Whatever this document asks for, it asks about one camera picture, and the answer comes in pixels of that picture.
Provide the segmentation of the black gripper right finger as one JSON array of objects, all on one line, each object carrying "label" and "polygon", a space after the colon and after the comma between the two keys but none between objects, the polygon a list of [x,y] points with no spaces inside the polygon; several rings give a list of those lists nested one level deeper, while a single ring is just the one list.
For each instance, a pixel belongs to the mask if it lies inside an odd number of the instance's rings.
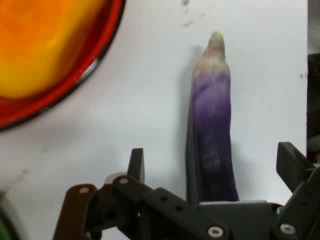
[{"label": "black gripper right finger", "polygon": [[275,240],[320,238],[320,168],[290,142],[277,146],[276,171],[292,192],[272,227]]}]

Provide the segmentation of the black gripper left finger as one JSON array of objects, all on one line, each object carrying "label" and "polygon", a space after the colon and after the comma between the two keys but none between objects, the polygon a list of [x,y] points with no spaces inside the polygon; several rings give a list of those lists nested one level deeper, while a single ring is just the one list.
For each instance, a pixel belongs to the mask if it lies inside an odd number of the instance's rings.
[{"label": "black gripper left finger", "polygon": [[99,240],[117,228],[131,240],[228,240],[230,228],[164,188],[144,184],[144,154],[131,152],[127,173],[101,188],[74,185],[65,194],[53,238]]}]

